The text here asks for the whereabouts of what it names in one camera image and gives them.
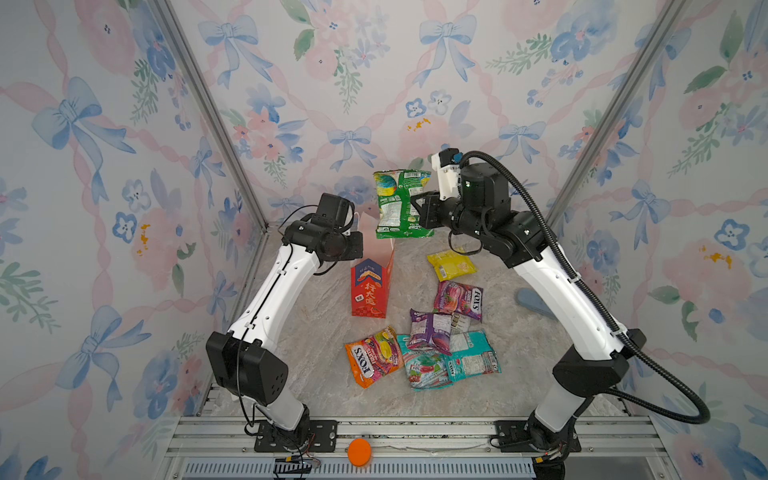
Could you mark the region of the yellow snack packet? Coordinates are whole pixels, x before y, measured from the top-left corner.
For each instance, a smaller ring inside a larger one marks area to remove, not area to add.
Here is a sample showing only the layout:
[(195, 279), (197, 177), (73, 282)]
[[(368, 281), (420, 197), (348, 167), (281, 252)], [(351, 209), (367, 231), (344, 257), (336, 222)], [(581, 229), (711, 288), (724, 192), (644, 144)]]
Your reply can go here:
[(433, 267), (440, 282), (454, 280), (477, 272), (475, 264), (463, 252), (446, 250), (428, 255), (427, 261)]

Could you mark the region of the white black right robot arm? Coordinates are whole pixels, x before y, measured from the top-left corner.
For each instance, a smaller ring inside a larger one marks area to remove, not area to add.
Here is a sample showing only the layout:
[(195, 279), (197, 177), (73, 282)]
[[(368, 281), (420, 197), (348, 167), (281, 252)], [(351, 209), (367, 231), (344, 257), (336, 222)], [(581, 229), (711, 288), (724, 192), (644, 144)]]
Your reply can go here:
[(562, 268), (556, 256), (562, 250), (546, 244), (545, 230), (532, 213), (511, 210), (507, 200), (471, 207), (437, 192), (419, 194), (411, 204), (421, 226), (446, 227), (479, 240), (533, 287), (565, 328), (573, 345), (554, 366), (554, 383), (528, 420), (532, 442), (563, 438), (590, 398), (621, 382), (632, 353)]

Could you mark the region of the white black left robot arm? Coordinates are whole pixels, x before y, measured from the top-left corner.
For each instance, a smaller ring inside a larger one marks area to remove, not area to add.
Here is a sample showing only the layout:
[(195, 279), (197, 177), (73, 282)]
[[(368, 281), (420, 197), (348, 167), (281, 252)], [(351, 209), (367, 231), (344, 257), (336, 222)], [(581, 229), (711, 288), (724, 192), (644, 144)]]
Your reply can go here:
[(293, 222), (255, 297), (226, 332), (214, 332), (206, 342), (216, 383), (253, 400), (274, 427), (295, 436), (303, 434), (309, 413), (287, 387), (289, 368), (277, 355), (278, 341), (302, 290), (321, 267), (362, 257), (363, 235), (352, 224), (314, 214)]

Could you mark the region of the orange round cap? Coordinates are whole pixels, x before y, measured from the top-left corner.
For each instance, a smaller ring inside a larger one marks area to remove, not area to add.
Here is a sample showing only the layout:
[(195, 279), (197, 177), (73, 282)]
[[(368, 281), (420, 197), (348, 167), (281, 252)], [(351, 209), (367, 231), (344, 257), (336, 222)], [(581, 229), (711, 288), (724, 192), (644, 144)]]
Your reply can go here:
[(367, 466), (372, 459), (372, 447), (370, 443), (363, 438), (352, 440), (347, 447), (347, 458), (350, 464), (357, 468)]

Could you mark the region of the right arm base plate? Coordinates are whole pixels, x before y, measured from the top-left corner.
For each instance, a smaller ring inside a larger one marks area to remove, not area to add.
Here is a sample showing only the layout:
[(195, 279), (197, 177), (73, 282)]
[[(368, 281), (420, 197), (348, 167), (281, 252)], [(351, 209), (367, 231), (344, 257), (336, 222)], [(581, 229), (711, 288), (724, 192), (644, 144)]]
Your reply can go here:
[(490, 437), (489, 443), (504, 453), (554, 455), (581, 452), (575, 422), (576, 419), (571, 418), (562, 430), (553, 432), (535, 417), (528, 420), (498, 420), (494, 423), (495, 434)]

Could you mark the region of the pink Fox's candy packet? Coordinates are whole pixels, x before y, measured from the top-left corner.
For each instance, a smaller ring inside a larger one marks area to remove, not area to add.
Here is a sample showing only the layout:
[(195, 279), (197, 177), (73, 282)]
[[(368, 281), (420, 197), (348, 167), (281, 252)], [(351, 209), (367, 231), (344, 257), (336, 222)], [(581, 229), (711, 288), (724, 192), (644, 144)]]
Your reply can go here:
[(478, 322), (483, 318), (484, 290), (477, 286), (446, 280), (438, 285), (434, 309), (443, 314), (458, 314)]

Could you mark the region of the aluminium front rail frame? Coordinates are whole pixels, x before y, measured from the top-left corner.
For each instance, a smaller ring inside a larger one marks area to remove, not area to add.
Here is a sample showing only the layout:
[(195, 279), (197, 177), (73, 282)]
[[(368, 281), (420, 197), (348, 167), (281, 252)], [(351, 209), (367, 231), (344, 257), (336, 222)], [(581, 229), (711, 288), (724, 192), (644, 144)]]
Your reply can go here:
[[(546, 467), (536, 453), (490, 445), (487, 417), (339, 417), (333, 453), (257, 453), (235, 417), (180, 421), (158, 479), (677, 479), (679, 473), (647, 417), (583, 417), (581, 452)], [(356, 438), (372, 447), (370, 463), (347, 458)]]

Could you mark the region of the orange Fox's candy packet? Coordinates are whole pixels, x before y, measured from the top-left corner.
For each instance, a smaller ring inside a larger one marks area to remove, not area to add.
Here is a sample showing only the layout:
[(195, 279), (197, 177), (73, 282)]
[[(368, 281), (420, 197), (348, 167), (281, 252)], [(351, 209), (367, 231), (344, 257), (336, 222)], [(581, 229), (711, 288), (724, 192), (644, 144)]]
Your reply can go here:
[(355, 382), (364, 389), (404, 366), (397, 333), (391, 326), (345, 345)]

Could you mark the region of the red paper gift bag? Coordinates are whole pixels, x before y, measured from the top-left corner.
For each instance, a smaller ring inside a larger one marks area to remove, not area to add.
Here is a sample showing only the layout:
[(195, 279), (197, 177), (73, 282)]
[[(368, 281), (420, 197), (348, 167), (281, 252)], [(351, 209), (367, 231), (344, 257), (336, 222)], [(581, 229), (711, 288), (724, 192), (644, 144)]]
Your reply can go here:
[(379, 239), (377, 220), (356, 214), (357, 231), (363, 235), (363, 256), (350, 268), (351, 313), (355, 317), (385, 318), (394, 265), (394, 240)]

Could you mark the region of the purple candy packet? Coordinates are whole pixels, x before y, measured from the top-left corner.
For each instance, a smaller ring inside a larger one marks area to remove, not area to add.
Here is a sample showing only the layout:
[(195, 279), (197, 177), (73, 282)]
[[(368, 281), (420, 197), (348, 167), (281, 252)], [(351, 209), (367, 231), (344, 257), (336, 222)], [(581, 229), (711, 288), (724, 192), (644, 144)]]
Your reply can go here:
[(407, 347), (413, 351), (435, 350), (451, 355), (451, 315), (410, 310), (411, 332)]

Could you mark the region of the teal Fox's front candy packet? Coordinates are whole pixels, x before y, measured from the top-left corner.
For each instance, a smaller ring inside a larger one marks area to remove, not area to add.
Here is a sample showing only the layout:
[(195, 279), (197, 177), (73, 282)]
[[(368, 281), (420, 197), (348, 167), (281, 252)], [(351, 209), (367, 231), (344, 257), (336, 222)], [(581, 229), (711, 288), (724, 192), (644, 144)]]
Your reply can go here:
[(436, 350), (413, 351), (407, 346), (410, 337), (398, 335), (404, 368), (410, 387), (415, 390), (447, 388), (452, 384), (443, 356)]

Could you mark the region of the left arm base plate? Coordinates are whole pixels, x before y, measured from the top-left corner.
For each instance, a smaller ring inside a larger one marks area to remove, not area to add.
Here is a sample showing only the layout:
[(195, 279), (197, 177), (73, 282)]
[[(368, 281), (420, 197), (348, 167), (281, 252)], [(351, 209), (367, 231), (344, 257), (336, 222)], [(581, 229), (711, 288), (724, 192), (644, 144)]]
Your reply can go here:
[(267, 420), (257, 422), (254, 451), (257, 453), (333, 453), (339, 423), (335, 420), (301, 420), (288, 431)]

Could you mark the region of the green snack packet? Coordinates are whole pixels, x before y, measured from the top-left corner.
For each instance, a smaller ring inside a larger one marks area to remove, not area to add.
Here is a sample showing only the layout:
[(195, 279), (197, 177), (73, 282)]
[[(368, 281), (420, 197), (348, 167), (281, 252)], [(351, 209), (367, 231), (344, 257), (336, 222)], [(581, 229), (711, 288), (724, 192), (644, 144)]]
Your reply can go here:
[(424, 192), (431, 174), (423, 170), (401, 169), (374, 173), (379, 221), (378, 239), (427, 238), (433, 231), (419, 224), (419, 214), (411, 199)]

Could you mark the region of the teal candy packet back side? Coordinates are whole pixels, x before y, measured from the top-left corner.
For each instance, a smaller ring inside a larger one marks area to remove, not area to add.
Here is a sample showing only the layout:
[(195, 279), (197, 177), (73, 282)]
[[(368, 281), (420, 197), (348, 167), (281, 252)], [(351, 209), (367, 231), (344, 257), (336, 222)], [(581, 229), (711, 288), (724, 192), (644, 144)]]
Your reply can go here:
[(496, 352), (484, 330), (453, 334), (450, 349), (451, 355), (445, 358), (445, 364), (452, 382), (501, 372)]

